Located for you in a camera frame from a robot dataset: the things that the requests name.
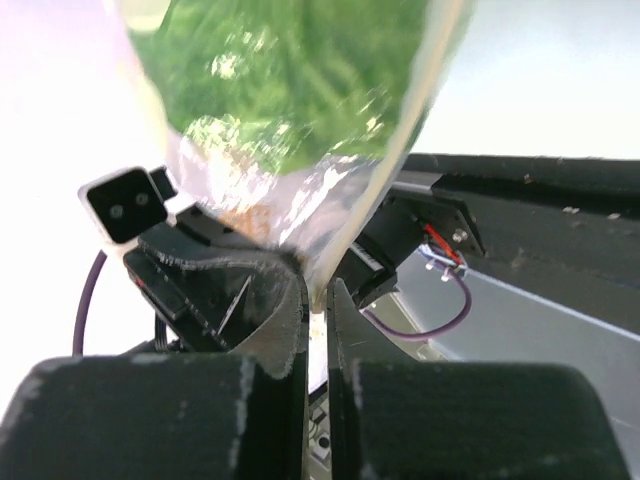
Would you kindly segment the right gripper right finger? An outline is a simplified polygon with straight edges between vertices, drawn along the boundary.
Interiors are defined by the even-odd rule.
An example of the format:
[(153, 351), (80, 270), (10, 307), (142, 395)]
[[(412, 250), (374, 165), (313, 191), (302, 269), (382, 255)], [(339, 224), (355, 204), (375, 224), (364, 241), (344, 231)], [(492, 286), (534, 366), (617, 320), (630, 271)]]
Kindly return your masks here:
[(336, 479), (626, 479), (603, 405), (558, 364), (419, 362), (326, 297)]

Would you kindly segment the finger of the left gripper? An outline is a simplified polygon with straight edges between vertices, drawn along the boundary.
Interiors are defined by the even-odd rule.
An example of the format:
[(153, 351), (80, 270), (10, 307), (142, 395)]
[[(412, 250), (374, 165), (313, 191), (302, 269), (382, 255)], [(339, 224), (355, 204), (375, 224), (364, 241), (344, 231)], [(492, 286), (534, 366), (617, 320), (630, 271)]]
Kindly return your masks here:
[(299, 322), (297, 272), (275, 252), (149, 234), (123, 263), (185, 350), (233, 350), (270, 322)]

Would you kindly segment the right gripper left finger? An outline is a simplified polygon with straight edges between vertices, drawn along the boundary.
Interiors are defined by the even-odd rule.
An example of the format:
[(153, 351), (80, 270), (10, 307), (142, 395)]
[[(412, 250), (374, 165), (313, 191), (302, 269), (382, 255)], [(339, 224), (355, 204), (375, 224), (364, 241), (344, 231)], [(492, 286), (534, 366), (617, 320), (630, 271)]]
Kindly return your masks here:
[(308, 301), (281, 268), (266, 320), (228, 353), (69, 356), (18, 386), (5, 479), (302, 479)]

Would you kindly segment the clear polka dot zip bag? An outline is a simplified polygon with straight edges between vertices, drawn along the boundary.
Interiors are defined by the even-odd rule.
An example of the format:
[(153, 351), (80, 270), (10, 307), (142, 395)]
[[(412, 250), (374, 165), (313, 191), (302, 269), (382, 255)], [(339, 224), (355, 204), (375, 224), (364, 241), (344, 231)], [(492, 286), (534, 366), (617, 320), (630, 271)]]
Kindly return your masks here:
[(178, 187), (300, 259), (314, 305), (415, 142), (471, 1), (109, 1)]

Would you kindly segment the green fake lettuce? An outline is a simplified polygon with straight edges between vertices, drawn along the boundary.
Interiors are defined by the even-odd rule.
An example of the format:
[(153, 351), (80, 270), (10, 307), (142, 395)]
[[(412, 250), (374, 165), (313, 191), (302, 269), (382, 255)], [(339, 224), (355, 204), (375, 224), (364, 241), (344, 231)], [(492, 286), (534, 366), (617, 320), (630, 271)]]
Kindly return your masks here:
[(438, 1), (122, 1), (171, 128), (269, 173), (382, 158)]

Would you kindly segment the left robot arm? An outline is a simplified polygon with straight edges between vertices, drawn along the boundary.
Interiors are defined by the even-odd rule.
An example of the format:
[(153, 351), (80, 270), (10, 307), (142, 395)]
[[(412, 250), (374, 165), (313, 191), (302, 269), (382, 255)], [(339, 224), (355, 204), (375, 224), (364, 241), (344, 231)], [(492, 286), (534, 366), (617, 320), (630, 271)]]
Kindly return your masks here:
[[(421, 244), (446, 250), (444, 237), (457, 228), (469, 236), (443, 258), (459, 265), (464, 254), (484, 255), (463, 203), (391, 191), (336, 275), (363, 308), (392, 290), (397, 268)], [(170, 329), (186, 351), (230, 351), (271, 318), (301, 317), (308, 304), (293, 253), (265, 249), (197, 206), (143, 233), (123, 262), (156, 312), (156, 330)]]

